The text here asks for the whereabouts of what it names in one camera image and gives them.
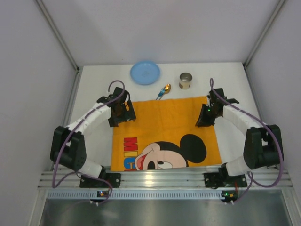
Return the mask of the orange cartoon mouse towel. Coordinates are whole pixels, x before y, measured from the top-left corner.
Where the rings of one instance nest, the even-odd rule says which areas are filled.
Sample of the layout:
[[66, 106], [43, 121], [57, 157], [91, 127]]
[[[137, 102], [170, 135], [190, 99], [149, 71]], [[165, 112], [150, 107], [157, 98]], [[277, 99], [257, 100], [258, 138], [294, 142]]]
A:
[[133, 172], [221, 164], [214, 127], [196, 127], [206, 103], [206, 97], [134, 102], [136, 120], [113, 129], [111, 170]]

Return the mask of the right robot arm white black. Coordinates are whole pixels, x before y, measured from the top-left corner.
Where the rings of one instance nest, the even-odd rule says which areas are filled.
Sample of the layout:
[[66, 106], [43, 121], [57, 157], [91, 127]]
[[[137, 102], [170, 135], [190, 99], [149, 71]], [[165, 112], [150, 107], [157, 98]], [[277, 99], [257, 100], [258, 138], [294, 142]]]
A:
[[213, 126], [219, 117], [231, 122], [245, 136], [242, 155], [220, 167], [219, 172], [224, 177], [240, 176], [257, 168], [277, 165], [284, 159], [280, 128], [267, 125], [243, 110], [236, 99], [228, 99], [224, 95], [222, 88], [209, 91], [207, 104], [202, 104], [196, 127]]

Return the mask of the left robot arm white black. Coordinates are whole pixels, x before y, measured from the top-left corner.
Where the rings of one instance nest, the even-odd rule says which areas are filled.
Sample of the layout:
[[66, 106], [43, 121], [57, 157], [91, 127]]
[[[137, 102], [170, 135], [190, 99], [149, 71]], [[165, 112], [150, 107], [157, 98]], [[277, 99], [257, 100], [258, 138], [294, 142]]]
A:
[[54, 162], [54, 174], [62, 165], [74, 172], [97, 178], [103, 166], [89, 160], [85, 136], [91, 134], [100, 124], [107, 121], [111, 128], [136, 119], [130, 94], [123, 88], [116, 87], [107, 97], [101, 97], [93, 107], [72, 124], [55, 129], [50, 151]]

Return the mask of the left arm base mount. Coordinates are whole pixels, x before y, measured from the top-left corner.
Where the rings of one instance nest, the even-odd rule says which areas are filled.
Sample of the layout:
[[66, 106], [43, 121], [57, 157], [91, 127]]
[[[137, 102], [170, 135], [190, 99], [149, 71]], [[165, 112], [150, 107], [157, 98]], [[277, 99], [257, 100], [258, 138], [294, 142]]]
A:
[[106, 173], [105, 176], [100, 179], [88, 177], [87, 175], [81, 175], [80, 188], [119, 188], [121, 182], [120, 173]]

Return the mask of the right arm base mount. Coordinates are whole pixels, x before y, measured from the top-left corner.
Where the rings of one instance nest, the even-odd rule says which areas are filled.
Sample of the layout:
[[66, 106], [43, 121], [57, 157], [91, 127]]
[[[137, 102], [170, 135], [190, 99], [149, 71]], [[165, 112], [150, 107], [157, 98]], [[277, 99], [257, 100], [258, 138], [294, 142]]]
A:
[[217, 172], [204, 173], [205, 187], [217, 189], [220, 187], [238, 188], [247, 187], [246, 178], [244, 175], [234, 177], [223, 177]]

